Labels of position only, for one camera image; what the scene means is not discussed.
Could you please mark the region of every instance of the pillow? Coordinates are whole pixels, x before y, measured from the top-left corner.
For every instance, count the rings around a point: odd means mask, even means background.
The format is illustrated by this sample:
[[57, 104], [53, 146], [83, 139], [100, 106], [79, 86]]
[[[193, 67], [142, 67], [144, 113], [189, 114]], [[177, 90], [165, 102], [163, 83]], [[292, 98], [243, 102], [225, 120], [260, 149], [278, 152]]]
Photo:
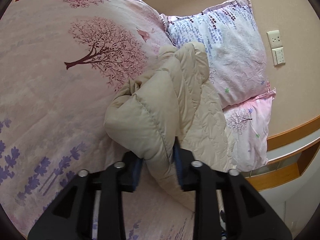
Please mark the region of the pillow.
[[232, 164], [251, 171], [267, 164], [268, 124], [276, 89], [223, 110], [233, 137]]
[[266, 52], [250, 0], [229, 0], [197, 15], [161, 18], [178, 48], [189, 41], [205, 45], [210, 81], [222, 108], [266, 91]]
[[78, 170], [121, 159], [108, 103], [172, 43], [138, 0], [21, 0], [0, 29], [0, 203], [26, 236]]

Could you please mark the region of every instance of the puffer jacket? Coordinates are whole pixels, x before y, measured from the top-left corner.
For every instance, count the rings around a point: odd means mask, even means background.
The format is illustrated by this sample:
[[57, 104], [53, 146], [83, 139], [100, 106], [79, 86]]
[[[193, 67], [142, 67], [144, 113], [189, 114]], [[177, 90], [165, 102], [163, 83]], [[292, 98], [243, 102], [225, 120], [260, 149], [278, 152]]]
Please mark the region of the puffer jacket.
[[202, 43], [189, 42], [179, 50], [164, 46], [154, 70], [124, 84], [104, 120], [108, 135], [144, 158], [159, 185], [192, 210], [194, 194], [180, 190], [172, 163], [175, 137], [212, 169], [232, 168], [234, 139], [208, 78]]

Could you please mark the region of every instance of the wall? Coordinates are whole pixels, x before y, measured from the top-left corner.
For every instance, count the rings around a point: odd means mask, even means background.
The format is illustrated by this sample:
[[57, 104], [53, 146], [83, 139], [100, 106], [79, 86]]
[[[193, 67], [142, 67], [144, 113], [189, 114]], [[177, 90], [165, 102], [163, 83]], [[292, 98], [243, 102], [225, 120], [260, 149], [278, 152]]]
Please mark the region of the wall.
[[[166, 15], [197, 14], [225, 0], [144, 0]], [[277, 88], [269, 135], [286, 131], [320, 115], [320, 21], [307, 0], [252, 0], [263, 38], [267, 73]], [[266, 32], [280, 30], [286, 64], [274, 67]]]
[[285, 223], [295, 237], [305, 227], [320, 202], [320, 168], [286, 201]]
[[285, 220], [285, 208], [286, 208], [286, 203], [283, 202], [277, 206], [271, 206], [273, 210], [277, 213], [277, 215], [282, 219], [282, 221]]

